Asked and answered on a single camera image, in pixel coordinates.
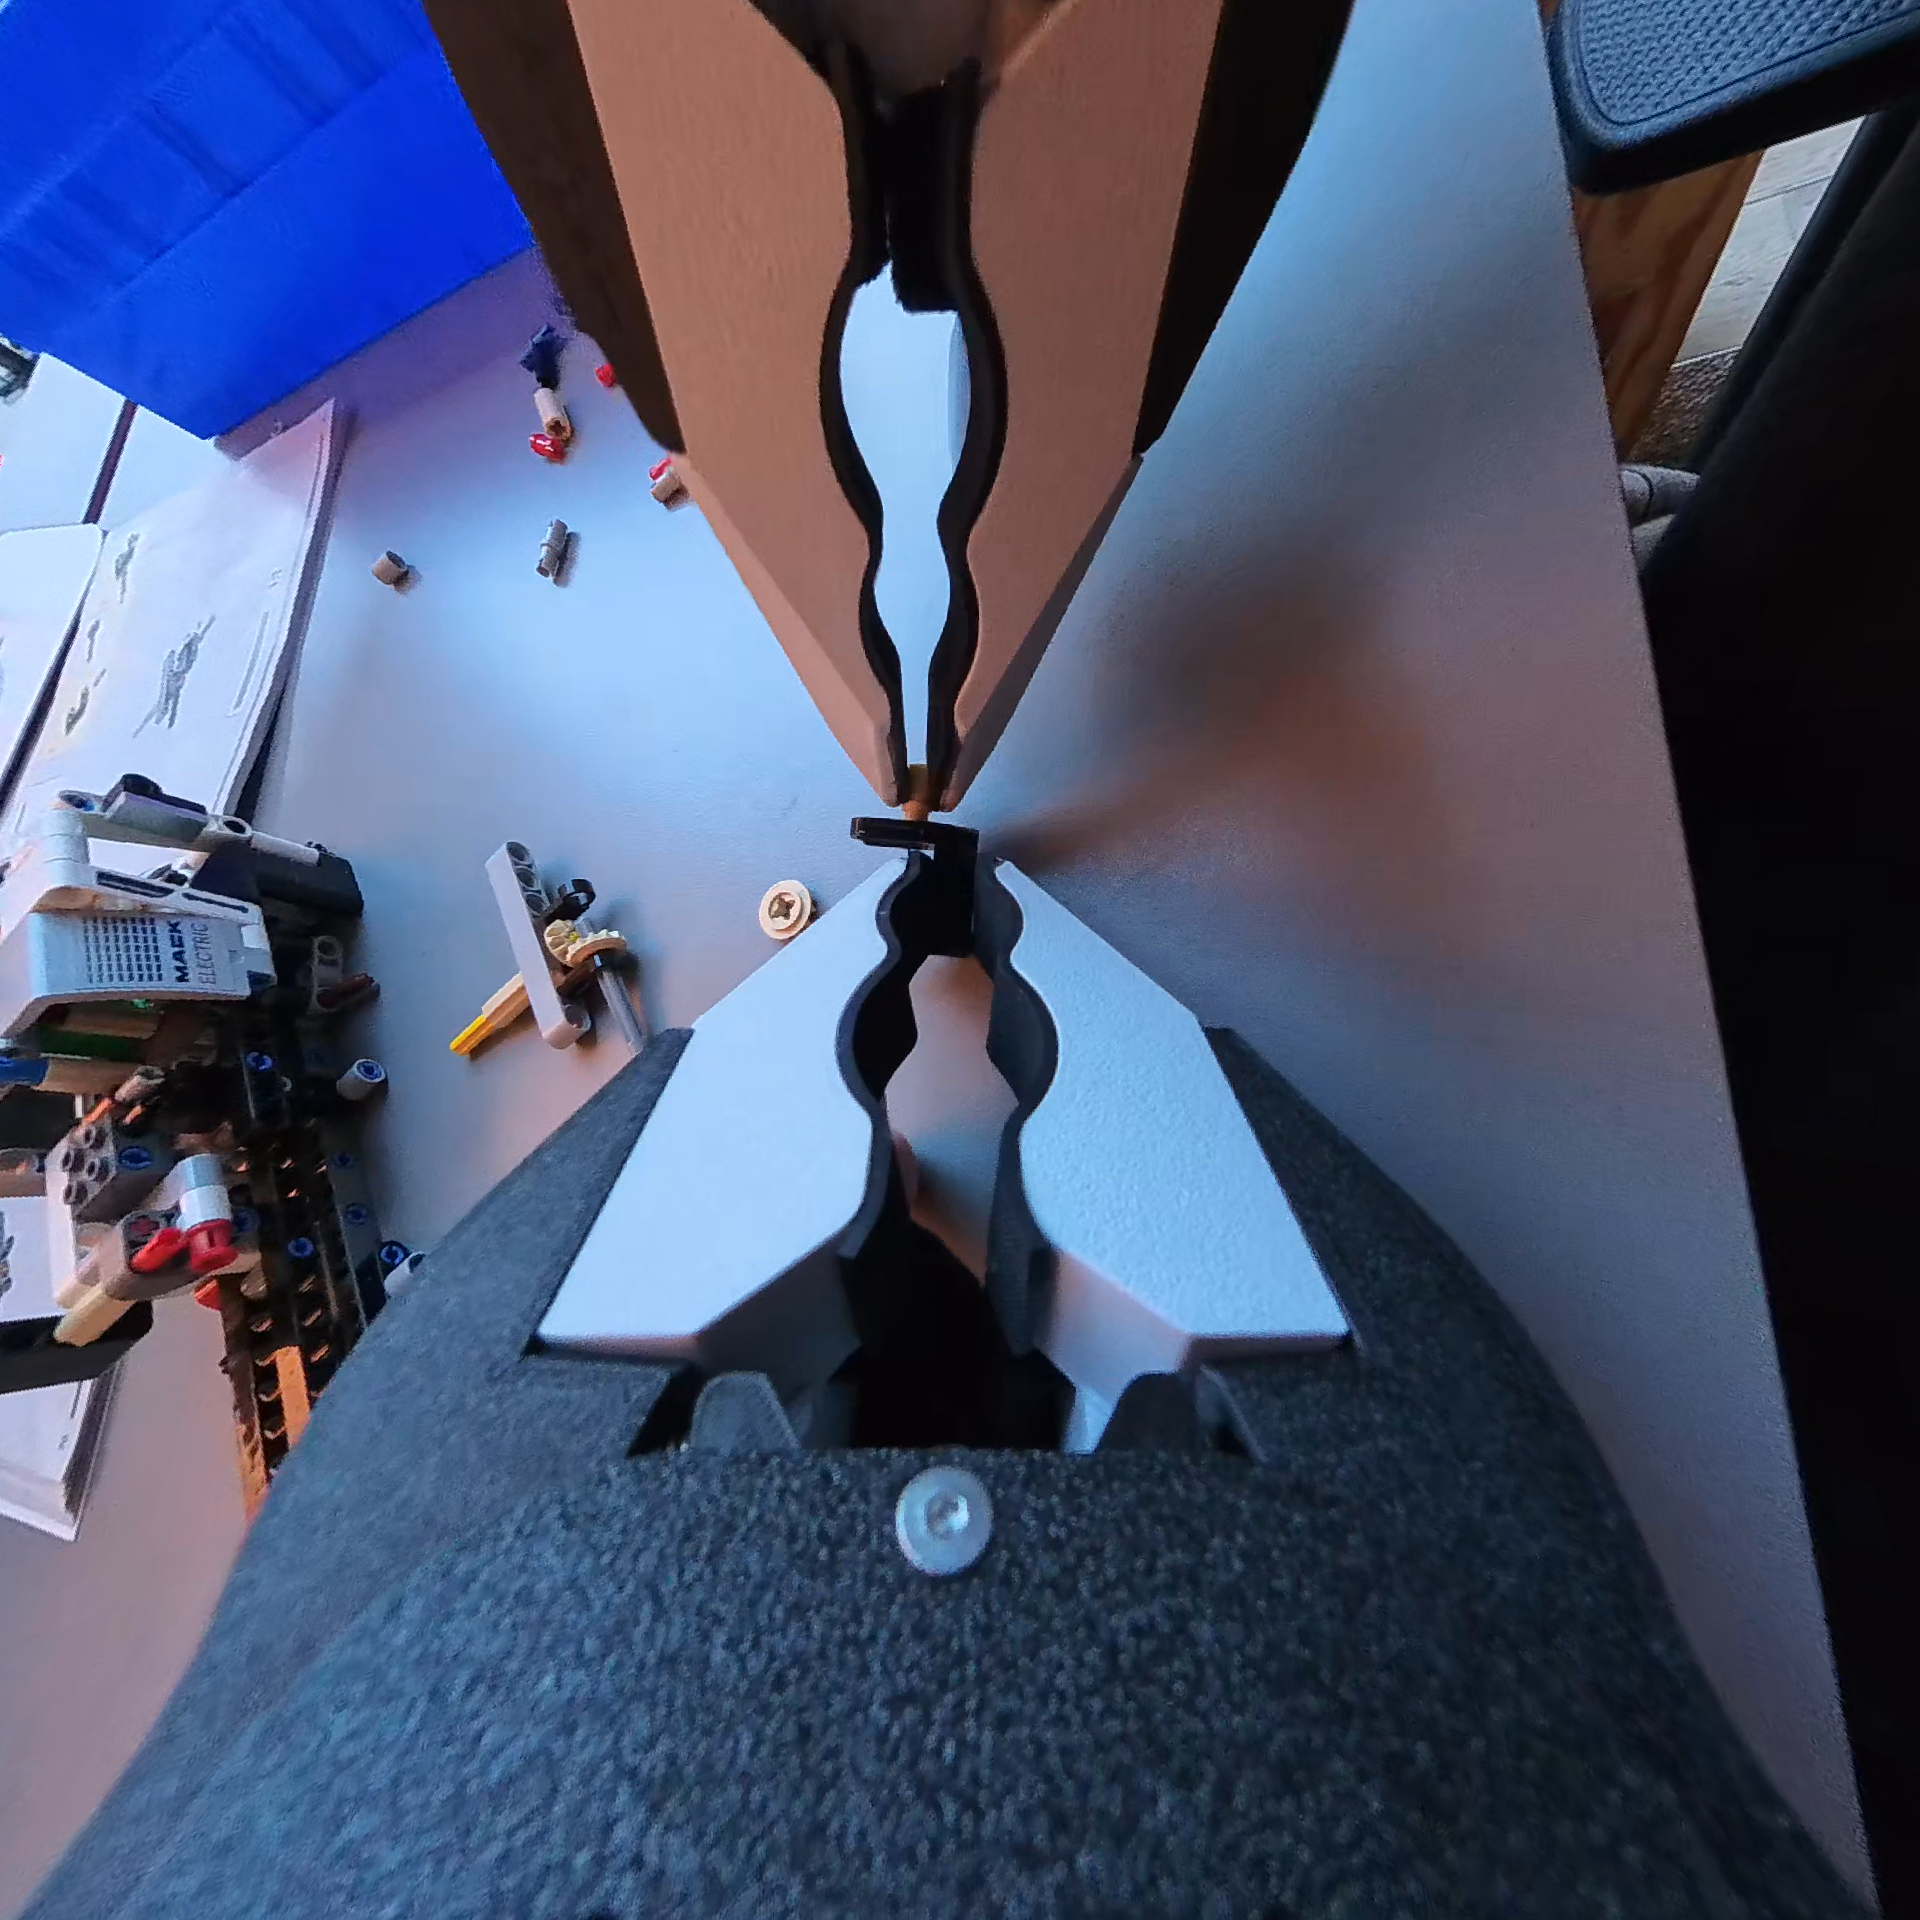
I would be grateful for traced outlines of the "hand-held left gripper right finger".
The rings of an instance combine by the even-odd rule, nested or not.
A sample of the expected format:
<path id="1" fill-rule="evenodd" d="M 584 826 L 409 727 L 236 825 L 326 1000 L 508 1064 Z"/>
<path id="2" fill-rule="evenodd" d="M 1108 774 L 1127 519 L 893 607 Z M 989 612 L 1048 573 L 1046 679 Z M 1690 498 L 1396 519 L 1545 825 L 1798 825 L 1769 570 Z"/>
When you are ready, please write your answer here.
<path id="1" fill-rule="evenodd" d="M 975 877 L 999 1135 L 986 1290 L 1095 1445 L 1128 1384 L 1328 1353 L 1350 1319 L 1197 1016 L 1006 857 Z"/>

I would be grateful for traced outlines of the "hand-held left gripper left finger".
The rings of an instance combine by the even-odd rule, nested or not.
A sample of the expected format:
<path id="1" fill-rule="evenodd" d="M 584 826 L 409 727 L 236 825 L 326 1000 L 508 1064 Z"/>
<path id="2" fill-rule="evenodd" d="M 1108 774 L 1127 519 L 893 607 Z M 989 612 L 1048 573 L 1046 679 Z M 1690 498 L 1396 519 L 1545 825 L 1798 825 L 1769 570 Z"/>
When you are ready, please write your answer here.
<path id="1" fill-rule="evenodd" d="M 762 1374 L 781 1398 L 857 1349 L 842 1244 L 890 1146 L 852 1090 L 842 1018 L 896 958 L 886 854 L 687 1030 L 540 1342 L 562 1354 Z"/>

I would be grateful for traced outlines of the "open instruction booklet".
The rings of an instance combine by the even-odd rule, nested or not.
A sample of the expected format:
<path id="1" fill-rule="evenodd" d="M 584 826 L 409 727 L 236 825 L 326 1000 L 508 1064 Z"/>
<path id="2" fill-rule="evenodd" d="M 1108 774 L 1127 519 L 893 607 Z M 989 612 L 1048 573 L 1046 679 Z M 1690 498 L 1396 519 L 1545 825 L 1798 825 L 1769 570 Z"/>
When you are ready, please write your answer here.
<path id="1" fill-rule="evenodd" d="M 236 802 L 319 565 L 330 444 L 325 406 L 118 530 L 86 527 L 97 560 L 5 802 L 5 857 L 60 791 L 120 776 L 248 823 Z"/>

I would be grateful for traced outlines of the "black lego bracket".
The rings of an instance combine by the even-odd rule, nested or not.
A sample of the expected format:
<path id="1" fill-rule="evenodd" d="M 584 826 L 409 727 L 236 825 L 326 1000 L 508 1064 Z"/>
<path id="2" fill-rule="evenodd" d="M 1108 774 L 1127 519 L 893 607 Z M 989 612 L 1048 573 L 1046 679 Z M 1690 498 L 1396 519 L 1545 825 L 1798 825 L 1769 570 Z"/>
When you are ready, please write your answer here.
<path id="1" fill-rule="evenodd" d="M 975 953 L 973 829 L 933 818 L 866 816 L 852 818 L 849 836 L 866 848 L 905 853 L 903 877 L 878 911 L 905 962 Z"/>

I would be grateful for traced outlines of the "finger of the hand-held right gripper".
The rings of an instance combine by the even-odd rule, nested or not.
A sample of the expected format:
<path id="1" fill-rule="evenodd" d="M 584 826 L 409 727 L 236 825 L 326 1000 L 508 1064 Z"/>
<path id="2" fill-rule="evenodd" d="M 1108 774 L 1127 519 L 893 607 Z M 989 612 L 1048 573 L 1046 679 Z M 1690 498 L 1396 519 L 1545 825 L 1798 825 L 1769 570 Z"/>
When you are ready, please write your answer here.
<path id="1" fill-rule="evenodd" d="M 845 426 L 857 260 L 828 80 L 754 5 L 568 7 L 690 498 L 880 805 L 905 781 L 878 496 Z"/>
<path id="2" fill-rule="evenodd" d="M 1004 436 L 969 527 L 975 648 L 952 698 L 958 805 L 1006 732 L 1137 455 L 1218 1 L 1058 5 L 975 125 L 972 249 Z"/>

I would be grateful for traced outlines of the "blue plastic bin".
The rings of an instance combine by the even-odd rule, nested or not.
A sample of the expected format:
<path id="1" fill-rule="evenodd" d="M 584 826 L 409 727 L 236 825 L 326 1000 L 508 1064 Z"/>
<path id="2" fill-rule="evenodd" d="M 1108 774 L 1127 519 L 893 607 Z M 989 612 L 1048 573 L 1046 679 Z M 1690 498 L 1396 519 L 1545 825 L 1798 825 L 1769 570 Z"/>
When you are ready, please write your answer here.
<path id="1" fill-rule="evenodd" d="M 5 335 L 199 439 L 532 242 L 423 5 L 5 5 Z"/>

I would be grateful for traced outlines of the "partly built lego truck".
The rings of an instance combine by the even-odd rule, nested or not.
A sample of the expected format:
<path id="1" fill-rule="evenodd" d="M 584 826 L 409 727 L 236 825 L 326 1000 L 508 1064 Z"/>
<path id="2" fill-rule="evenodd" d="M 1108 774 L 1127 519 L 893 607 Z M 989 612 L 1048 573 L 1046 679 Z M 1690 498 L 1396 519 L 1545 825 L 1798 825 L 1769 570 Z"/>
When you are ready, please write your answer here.
<path id="1" fill-rule="evenodd" d="M 353 1057 L 376 1002 L 348 860 L 125 774 L 5 857 L 1 1509 L 79 1534 L 117 1367 L 210 1308 L 248 1512 L 414 1270 Z"/>

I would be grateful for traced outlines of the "grey beam lego subassembly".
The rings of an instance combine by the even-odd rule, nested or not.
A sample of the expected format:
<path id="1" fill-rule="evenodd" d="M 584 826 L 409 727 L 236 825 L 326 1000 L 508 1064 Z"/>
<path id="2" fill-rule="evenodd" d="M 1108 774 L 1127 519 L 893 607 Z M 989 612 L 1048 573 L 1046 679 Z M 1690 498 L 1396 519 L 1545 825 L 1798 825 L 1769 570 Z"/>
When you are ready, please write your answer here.
<path id="1" fill-rule="evenodd" d="M 513 973 L 447 1041 L 447 1050 L 471 1057 L 528 1016 L 552 1048 L 610 1033 L 639 1054 L 648 1037 L 631 985 L 632 949 L 614 927 L 590 924 L 592 885 L 575 877 L 546 887 L 532 853 L 513 841 L 487 860 L 487 879 L 509 936 Z"/>

